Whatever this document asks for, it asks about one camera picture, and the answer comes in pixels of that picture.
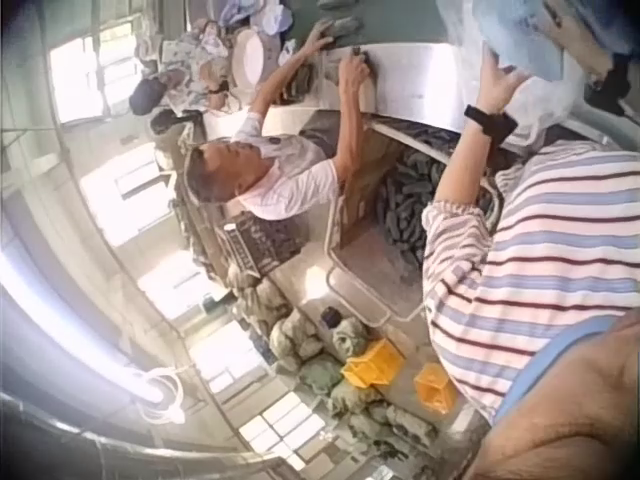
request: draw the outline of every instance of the window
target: window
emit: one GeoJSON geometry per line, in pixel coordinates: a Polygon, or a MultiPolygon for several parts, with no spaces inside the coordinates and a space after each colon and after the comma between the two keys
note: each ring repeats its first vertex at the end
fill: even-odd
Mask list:
{"type": "Polygon", "coordinates": [[[91,36],[53,49],[49,57],[60,122],[96,117],[113,110],[126,111],[124,101],[142,77],[142,65],[134,57],[135,48],[133,26],[127,22],[100,33],[99,59],[91,36]],[[103,92],[98,88],[99,76],[104,80],[103,92]]]}
{"type": "Polygon", "coordinates": [[[296,470],[301,470],[305,463],[296,451],[324,426],[324,420],[291,392],[240,427],[239,431],[256,452],[274,452],[296,470]]]}
{"type": "Polygon", "coordinates": [[[220,393],[262,364],[249,335],[233,321],[191,349],[191,358],[213,393],[220,393]]]}
{"type": "Polygon", "coordinates": [[[182,315],[206,295],[219,300],[227,293],[227,289],[209,280],[186,250],[165,258],[138,280],[138,286],[168,319],[182,315]]]}
{"type": "Polygon", "coordinates": [[[80,186],[105,238],[118,246],[169,215],[165,179],[147,143],[94,170],[80,186]]]}

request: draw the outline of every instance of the sleeve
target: sleeve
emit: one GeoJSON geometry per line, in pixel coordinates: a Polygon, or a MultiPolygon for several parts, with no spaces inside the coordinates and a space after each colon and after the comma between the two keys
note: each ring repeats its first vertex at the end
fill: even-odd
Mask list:
{"type": "Polygon", "coordinates": [[[325,160],[293,178],[277,184],[259,204],[245,207],[265,220],[284,220],[327,203],[339,193],[338,176],[331,160],[325,160]]]}
{"type": "Polygon", "coordinates": [[[247,118],[242,122],[238,131],[233,137],[231,137],[231,141],[242,142],[251,140],[252,138],[261,137],[263,124],[264,117],[262,115],[255,112],[249,112],[247,114],[247,118]]]}
{"type": "Polygon", "coordinates": [[[491,236],[476,206],[435,202],[423,212],[422,225],[427,232],[422,273],[425,296],[446,277],[456,283],[484,263],[491,236]]]}

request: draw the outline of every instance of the fluorescent light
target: fluorescent light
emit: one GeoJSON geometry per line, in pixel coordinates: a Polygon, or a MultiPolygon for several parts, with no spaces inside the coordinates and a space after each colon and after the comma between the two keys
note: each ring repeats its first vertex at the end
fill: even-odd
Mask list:
{"type": "Polygon", "coordinates": [[[58,345],[107,380],[150,402],[160,403],[162,391],[141,380],[130,368],[118,364],[106,346],[83,335],[63,316],[42,301],[0,252],[0,283],[29,317],[58,345]]]}

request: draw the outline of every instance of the bowl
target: bowl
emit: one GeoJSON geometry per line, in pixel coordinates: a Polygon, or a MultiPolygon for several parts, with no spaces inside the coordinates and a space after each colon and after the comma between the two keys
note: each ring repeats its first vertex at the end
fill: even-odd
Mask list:
{"type": "Polygon", "coordinates": [[[236,37],[231,71],[239,88],[254,90],[278,68],[280,39],[252,29],[236,37]]]}

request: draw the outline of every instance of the wrist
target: wrist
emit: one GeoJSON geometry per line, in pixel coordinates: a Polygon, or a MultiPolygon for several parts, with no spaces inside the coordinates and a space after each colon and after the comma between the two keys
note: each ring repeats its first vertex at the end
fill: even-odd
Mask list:
{"type": "Polygon", "coordinates": [[[478,99],[475,104],[475,108],[480,110],[482,113],[486,113],[487,115],[498,115],[504,110],[504,108],[498,108],[492,105],[491,102],[483,101],[481,99],[478,99]]]}
{"type": "Polygon", "coordinates": [[[340,96],[341,97],[355,97],[358,98],[359,94],[360,94],[360,86],[359,85],[353,85],[353,84],[349,84],[349,83],[343,83],[339,86],[339,90],[340,90],[340,96]]]}

